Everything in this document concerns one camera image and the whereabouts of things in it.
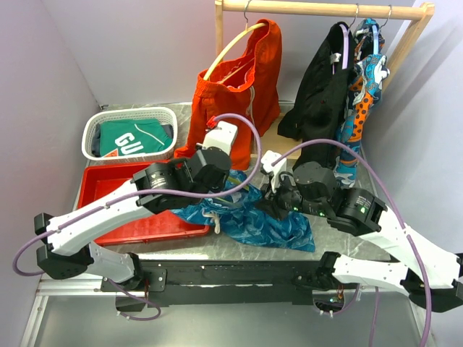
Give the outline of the green hanger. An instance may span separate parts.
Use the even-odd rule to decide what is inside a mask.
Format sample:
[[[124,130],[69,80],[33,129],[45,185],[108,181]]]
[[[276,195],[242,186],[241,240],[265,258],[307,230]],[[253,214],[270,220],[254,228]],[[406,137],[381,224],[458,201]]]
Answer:
[[[231,185],[232,187],[238,186],[241,183],[242,182],[239,179],[231,177],[231,176],[227,179],[227,184]],[[250,188],[248,185],[246,185],[238,192],[235,192],[231,195],[227,195],[225,197],[217,197],[216,199],[224,203],[225,205],[238,205],[242,201],[242,199],[245,198],[245,196],[247,195],[249,191],[250,191]]]

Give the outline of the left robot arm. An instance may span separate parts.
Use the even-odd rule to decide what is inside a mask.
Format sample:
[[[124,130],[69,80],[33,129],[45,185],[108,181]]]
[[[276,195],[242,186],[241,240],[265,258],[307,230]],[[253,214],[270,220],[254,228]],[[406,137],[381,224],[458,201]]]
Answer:
[[[37,249],[39,268],[55,280],[83,273],[99,275],[133,291],[141,287],[144,272],[139,257],[120,254],[95,240],[132,221],[201,201],[201,195],[224,189],[231,158],[210,147],[191,158],[152,163],[106,196],[66,215],[43,214],[48,232]]]

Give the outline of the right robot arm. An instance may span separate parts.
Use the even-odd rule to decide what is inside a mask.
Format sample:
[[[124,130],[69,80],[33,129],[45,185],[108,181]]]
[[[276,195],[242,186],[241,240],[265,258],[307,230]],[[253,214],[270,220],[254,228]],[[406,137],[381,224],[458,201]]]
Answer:
[[[269,182],[261,187],[258,209],[283,220],[290,212],[326,219],[330,227],[376,245],[393,262],[358,260],[324,252],[314,274],[305,277],[318,290],[358,283],[404,294],[419,307],[442,313],[462,305],[462,255],[431,243],[400,225],[385,202],[361,188],[342,188],[334,174],[316,162],[286,172],[284,160],[262,160]]]

